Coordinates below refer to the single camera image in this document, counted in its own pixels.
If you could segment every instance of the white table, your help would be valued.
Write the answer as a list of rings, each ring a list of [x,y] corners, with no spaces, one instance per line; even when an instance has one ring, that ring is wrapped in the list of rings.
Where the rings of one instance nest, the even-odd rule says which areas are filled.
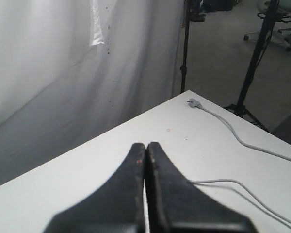
[[[160,142],[188,179],[239,180],[291,220],[291,163],[243,147],[218,119],[190,108],[186,103],[190,98],[227,119],[245,142],[291,157],[289,144],[187,91],[0,186],[0,233],[42,232],[54,214],[97,190],[118,168],[133,143],[151,141]],[[252,200],[237,185],[219,185],[232,186]],[[291,232],[230,189],[201,189],[249,216],[261,233]]]

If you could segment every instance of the gray carpet floor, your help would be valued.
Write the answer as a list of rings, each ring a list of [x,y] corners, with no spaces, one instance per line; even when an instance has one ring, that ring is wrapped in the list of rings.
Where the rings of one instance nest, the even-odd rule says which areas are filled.
[[[243,0],[232,11],[208,13],[204,23],[190,24],[187,90],[220,106],[236,103],[257,39],[253,36],[243,41],[243,35],[260,30],[262,20],[257,12],[256,1]],[[286,27],[291,24],[275,26]],[[184,29],[178,68],[182,64],[183,43]],[[180,80],[178,70],[176,94],[180,92]],[[291,115],[291,52],[285,52],[275,39],[256,71],[245,104],[269,130]]]

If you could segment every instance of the white backdrop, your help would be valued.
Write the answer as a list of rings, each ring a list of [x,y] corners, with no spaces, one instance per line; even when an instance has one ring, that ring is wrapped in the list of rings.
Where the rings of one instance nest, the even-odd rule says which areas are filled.
[[[184,1],[90,1],[0,0],[0,184],[171,97]]]

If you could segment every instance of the white cloth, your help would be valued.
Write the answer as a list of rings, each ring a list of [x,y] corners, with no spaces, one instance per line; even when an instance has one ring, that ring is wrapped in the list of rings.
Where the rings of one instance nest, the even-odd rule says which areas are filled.
[[[183,1],[90,1],[0,0],[0,184],[171,97]]]

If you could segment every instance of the white cable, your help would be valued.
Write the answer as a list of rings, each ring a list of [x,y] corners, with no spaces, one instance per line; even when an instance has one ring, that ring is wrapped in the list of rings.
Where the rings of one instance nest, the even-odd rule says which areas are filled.
[[[281,214],[277,213],[276,211],[272,210],[266,204],[264,204],[254,193],[252,193],[244,184],[237,180],[233,179],[218,179],[218,180],[207,180],[207,181],[191,181],[195,185],[204,184],[204,183],[220,183],[220,182],[232,182],[240,185],[244,190],[246,190],[261,206],[263,206],[266,210],[268,210],[273,215],[277,216],[278,218],[288,222],[291,224],[291,220],[287,219],[286,217],[282,216]]]
[[[258,150],[258,151],[261,151],[261,152],[264,152],[264,153],[267,153],[267,154],[270,154],[270,155],[273,155],[275,157],[278,157],[278,158],[281,158],[281,159],[285,159],[285,160],[291,162],[291,158],[289,158],[287,156],[284,156],[284,155],[281,155],[281,154],[278,154],[278,153],[275,153],[275,152],[272,152],[272,151],[269,151],[269,150],[266,150],[266,149],[263,149],[263,148],[260,148],[260,147],[252,146],[252,145],[249,145],[249,144],[245,143],[244,141],[242,141],[238,137],[238,135],[236,134],[236,132],[235,132],[235,130],[233,128],[233,126],[227,120],[225,120],[220,115],[218,115],[216,113],[213,113],[213,112],[209,111],[208,109],[204,108],[203,105],[200,102],[196,101],[195,99],[190,99],[188,101],[188,103],[189,103],[189,106],[191,108],[199,108],[199,109],[201,109],[201,110],[213,115],[217,119],[219,119],[222,123],[224,123],[229,128],[229,130],[233,133],[233,135],[235,136],[237,141],[239,141],[239,143],[242,144],[243,146],[245,146],[247,148],[250,148],[250,149],[253,149],[253,150]]]

